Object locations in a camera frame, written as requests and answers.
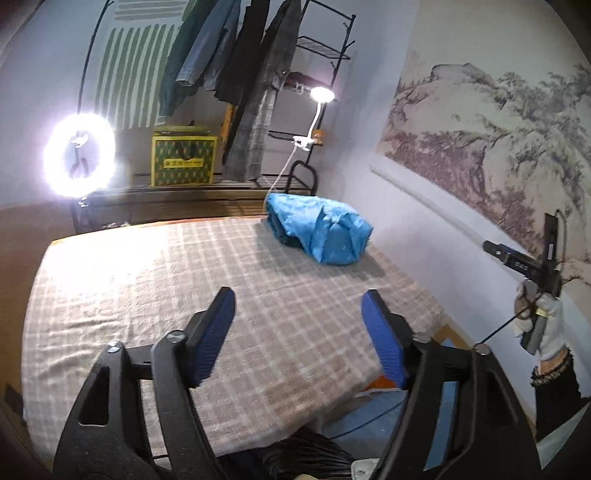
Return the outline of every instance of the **white glove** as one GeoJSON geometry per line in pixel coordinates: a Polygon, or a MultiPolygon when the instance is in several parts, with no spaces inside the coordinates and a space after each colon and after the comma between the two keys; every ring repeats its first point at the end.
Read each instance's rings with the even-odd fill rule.
{"type": "MultiPolygon", "coordinates": [[[[521,285],[517,291],[517,298],[515,299],[516,314],[523,310],[523,308],[527,307],[524,293],[525,288],[521,285]]],[[[547,313],[546,328],[544,330],[542,341],[540,342],[540,348],[538,348],[538,356],[540,357],[540,360],[546,361],[555,357],[565,347],[562,301],[554,298],[549,293],[544,293],[536,301],[535,308],[547,313]]],[[[528,309],[513,320],[512,324],[515,336],[521,336],[532,329],[533,323],[531,321],[531,313],[531,309],[528,309]]]]}

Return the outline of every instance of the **hanging clothes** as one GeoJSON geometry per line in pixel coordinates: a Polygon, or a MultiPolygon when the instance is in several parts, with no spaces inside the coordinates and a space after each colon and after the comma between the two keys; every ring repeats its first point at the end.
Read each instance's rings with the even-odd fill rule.
{"type": "Polygon", "coordinates": [[[285,0],[261,44],[264,60],[248,97],[243,97],[232,124],[223,158],[223,178],[234,181],[261,175],[265,137],[271,126],[277,93],[290,72],[300,30],[300,0],[285,0]]]}
{"type": "Polygon", "coordinates": [[[238,19],[240,17],[240,1],[232,4],[232,9],[222,29],[222,36],[216,47],[216,52],[209,61],[203,73],[203,89],[216,90],[224,66],[230,60],[238,33],[238,19]]]}
{"type": "Polygon", "coordinates": [[[228,105],[226,107],[226,115],[224,115],[222,129],[220,130],[219,135],[219,143],[218,147],[222,149],[222,151],[226,148],[226,143],[228,143],[228,135],[230,134],[230,126],[234,121],[234,114],[236,113],[236,107],[233,105],[228,105]]]}
{"type": "Polygon", "coordinates": [[[177,83],[185,87],[195,85],[212,60],[221,61],[223,66],[223,59],[228,57],[236,39],[239,16],[240,0],[218,0],[178,72],[177,83]]]}
{"type": "Polygon", "coordinates": [[[198,0],[195,2],[195,6],[174,40],[160,83],[160,110],[158,111],[156,125],[167,123],[168,117],[174,113],[182,101],[187,96],[197,93],[199,85],[183,87],[176,83],[176,79],[197,35],[216,4],[217,0],[198,0]]]}
{"type": "Polygon", "coordinates": [[[238,106],[244,92],[252,89],[264,59],[261,41],[268,14],[269,0],[252,0],[246,7],[234,51],[219,77],[216,88],[218,100],[238,106]]]}

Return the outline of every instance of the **mattress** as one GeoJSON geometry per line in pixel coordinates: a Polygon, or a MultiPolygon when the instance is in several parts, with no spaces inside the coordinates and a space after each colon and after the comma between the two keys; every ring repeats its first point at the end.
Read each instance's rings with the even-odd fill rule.
{"type": "MultiPolygon", "coordinates": [[[[371,243],[345,267],[281,245],[265,219],[130,226],[53,242],[31,292],[23,334],[25,415],[52,460],[70,408],[103,346],[154,343],[205,310],[221,286],[236,316],[210,378],[192,390],[217,455],[266,446],[381,373],[361,318],[377,288],[416,332],[443,309],[371,243]]],[[[142,402],[154,455],[165,454],[152,384],[142,402]]]]}

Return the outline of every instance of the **screw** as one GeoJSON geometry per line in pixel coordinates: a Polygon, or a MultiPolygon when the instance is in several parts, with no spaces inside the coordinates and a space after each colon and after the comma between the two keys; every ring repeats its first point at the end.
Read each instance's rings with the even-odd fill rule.
{"type": "Polygon", "coordinates": [[[121,350],[123,343],[115,341],[115,342],[109,342],[107,345],[109,345],[109,347],[110,347],[107,350],[109,353],[117,353],[119,350],[121,350]]]}
{"type": "Polygon", "coordinates": [[[183,340],[185,340],[186,337],[187,336],[185,335],[185,332],[183,332],[182,330],[173,330],[172,332],[168,332],[166,334],[166,339],[170,343],[182,342],[183,340]]]}
{"type": "Polygon", "coordinates": [[[479,355],[488,355],[491,352],[491,348],[488,345],[485,345],[484,343],[479,343],[478,345],[476,345],[474,347],[474,350],[479,355]]]}
{"type": "Polygon", "coordinates": [[[429,343],[431,341],[431,337],[426,333],[415,333],[413,335],[413,340],[418,343],[429,343]]]}

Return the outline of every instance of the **landscape painting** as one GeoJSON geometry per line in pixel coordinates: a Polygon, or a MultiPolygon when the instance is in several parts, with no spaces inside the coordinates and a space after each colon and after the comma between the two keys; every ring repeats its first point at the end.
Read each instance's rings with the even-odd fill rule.
{"type": "Polygon", "coordinates": [[[421,0],[378,151],[534,256],[560,209],[565,290],[591,321],[591,67],[543,0],[421,0]]]}

